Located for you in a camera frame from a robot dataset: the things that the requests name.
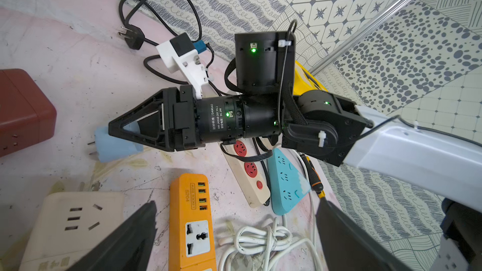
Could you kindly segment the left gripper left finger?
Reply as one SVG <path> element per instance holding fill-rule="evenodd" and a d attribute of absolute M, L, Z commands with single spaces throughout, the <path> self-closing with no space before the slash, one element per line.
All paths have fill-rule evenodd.
<path fill-rule="evenodd" d="M 69 270 L 146 270 L 156 235 L 156 203 L 143 204 Z"/>

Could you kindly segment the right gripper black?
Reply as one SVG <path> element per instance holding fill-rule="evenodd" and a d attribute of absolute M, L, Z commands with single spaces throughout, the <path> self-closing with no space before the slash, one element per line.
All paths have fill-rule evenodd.
<path fill-rule="evenodd" d="M 108 133 L 167 152 L 202 148 L 208 143 L 278 136 L 275 95 L 231 95 L 196 99 L 183 85 L 161 89 L 135 108 L 110 121 Z M 161 129 L 123 129 L 132 122 L 161 117 Z"/>

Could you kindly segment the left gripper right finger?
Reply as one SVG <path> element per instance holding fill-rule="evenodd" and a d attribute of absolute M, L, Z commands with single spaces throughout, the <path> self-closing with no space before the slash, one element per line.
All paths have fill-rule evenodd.
<path fill-rule="evenodd" d="M 326 198 L 316 224 L 329 270 L 409 270 Z"/>

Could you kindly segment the blue plug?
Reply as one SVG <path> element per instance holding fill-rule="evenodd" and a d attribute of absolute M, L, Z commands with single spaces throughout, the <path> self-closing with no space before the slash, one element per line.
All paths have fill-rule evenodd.
<path fill-rule="evenodd" d="M 94 145 L 95 151 L 90 156 L 95 156 L 102 163 L 110 163 L 128 156 L 152 151 L 152 148 L 144 149 L 142 144 L 124 139 L 115 138 L 108 133 L 108 127 L 98 127 L 94 133 L 95 140 L 88 143 Z"/>

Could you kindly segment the orange power strip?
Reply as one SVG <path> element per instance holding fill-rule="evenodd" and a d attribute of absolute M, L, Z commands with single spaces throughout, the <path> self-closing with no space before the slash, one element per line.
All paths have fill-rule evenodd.
<path fill-rule="evenodd" d="M 182 174 L 170 186 L 169 270 L 217 270 L 208 178 Z"/>

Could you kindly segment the pink deer cube adapter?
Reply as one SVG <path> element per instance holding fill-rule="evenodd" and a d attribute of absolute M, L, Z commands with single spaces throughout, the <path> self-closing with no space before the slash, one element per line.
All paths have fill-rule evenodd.
<path fill-rule="evenodd" d="M 67 270 L 123 221 L 124 194 L 82 191 L 48 195 L 20 270 Z"/>

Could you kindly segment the light blue triangular socket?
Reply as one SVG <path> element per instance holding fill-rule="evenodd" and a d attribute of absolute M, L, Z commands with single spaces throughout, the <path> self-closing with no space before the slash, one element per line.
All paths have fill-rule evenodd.
<path fill-rule="evenodd" d="M 279 149 L 267 160 L 273 212 L 289 213 L 311 190 L 309 181 Z"/>

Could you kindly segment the white long power strip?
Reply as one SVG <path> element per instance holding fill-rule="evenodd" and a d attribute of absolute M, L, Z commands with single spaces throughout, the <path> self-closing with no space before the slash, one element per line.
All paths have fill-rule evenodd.
<path fill-rule="evenodd" d="M 241 139 L 235 144 L 223 146 L 228 154 L 224 154 L 239 184 L 247 203 L 251 208 L 258 208 L 271 197 L 264 170 L 259 162 L 243 162 L 234 156 L 247 158 L 256 155 L 250 140 Z"/>

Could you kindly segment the dark red cube adapter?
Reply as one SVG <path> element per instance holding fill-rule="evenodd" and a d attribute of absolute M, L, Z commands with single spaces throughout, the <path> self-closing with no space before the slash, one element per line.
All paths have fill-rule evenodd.
<path fill-rule="evenodd" d="M 1 156 L 7 156 L 55 134 L 54 105 L 22 69 L 1 70 Z"/>

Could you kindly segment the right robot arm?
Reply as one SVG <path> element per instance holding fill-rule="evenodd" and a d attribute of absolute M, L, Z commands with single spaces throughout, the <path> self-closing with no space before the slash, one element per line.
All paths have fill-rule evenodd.
<path fill-rule="evenodd" d="M 294 94 L 293 30 L 239 33 L 226 75 L 230 94 L 205 98 L 194 77 L 197 52 L 187 35 L 157 46 L 160 59 L 188 83 L 160 90 L 109 123 L 111 136 L 165 152 L 266 138 L 339 166 L 395 176 L 444 195 L 444 243 L 468 270 L 481 269 L 481 144 L 387 117 L 320 89 Z"/>

